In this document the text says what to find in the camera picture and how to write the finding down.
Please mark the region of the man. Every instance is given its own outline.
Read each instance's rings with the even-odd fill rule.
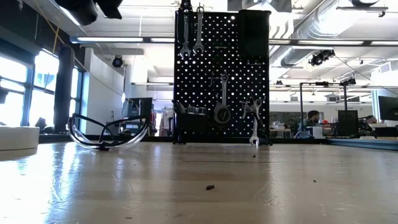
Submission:
[[[377,119],[373,115],[369,115],[366,117],[366,122],[368,124],[377,124]]]
[[[314,126],[319,126],[319,112],[318,111],[310,111],[307,113],[308,118],[304,120],[304,131],[305,127],[314,127]],[[302,124],[298,126],[298,131],[301,130]]]

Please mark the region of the combination wrench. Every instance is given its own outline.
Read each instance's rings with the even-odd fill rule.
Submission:
[[[182,49],[180,51],[180,56],[182,59],[184,59],[184,55],[185,53],[189,55],[191,54],[191,50],[189,49],[189,42],[188,42],[188,38],[189,38],[189,18],[188,16],[184,16],[184,43],[182,45]]]
[[[255,114],[256,117],[254,117],[253,133],[251,135],[251,138],[249,139],[249,142],[252,146],[254,145],[254,142],[256,142],[256,146],[258,146],[260,143],[260,140],[257,136],[257,120],[260,119],[259,110],[260,110],[261,105],[262,105],[261,100],[254,101],[253,106],[254,106],[254,109],[256,110],[256,114]]]
[[[198,50],[201,50],[203,53],[205,51],[205,47],[201,43],[201,28],[203,25],[203,13],[205,11],[204,7],[199,6],[197,9],[198,13],[198,29],[197,29],[197,42],[195,46],[193,46],[193,53],[198,54]]]

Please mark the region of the desk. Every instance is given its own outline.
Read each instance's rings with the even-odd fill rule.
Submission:
[[[288,133],[289,134],[289,138],[293,138],[292,137],[292,130],[290,129],[270,129],[270,132],[276,132],[276,133],[282,133],[282,138],[285,138],[285,134]]]
[[[99,152],[58,143],[9,156],[0,152],[0,167],[7,170],[0,172],[0,223],[368,224],[398,219],[393,178],[398,153],[392,151],[141,142]],[[215,189],[206,191],[207,185]]]

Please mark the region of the pegboard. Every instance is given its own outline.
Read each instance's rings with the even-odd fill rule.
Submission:
[[[259,115],[269,130],[268,58],[247,58],[239,55],[237,20],[238,13],[205,12],[202,27],[202,44],[205,51],[199,52],[198,55],[192,51],[189,57],[182,59],[180,56],[182,44],[178,44],[177,38],[175,40],[174,99],[185,107],[205,107],[208,112],[213,111],[217,102],[222,101],[222,85],[221,80],[213,80],[213,85],[209,86],[211,82],[209,77],[219,78],[221,74],[229,76],[226,104],[231,112],[231,120],[222,129],[209,128],[207,135],[250,137],[254,117],[247,116],[242,119],[244,111],[240,103],[246,101],[249,96],[255,100],[264,99],[266,96]],[[195,42],[196,39],[190,44],[191,49]]]

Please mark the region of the wooden workbench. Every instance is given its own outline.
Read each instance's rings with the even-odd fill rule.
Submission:
[[[398,223],[395,151],[68,143],[0,160],[0,223]]]

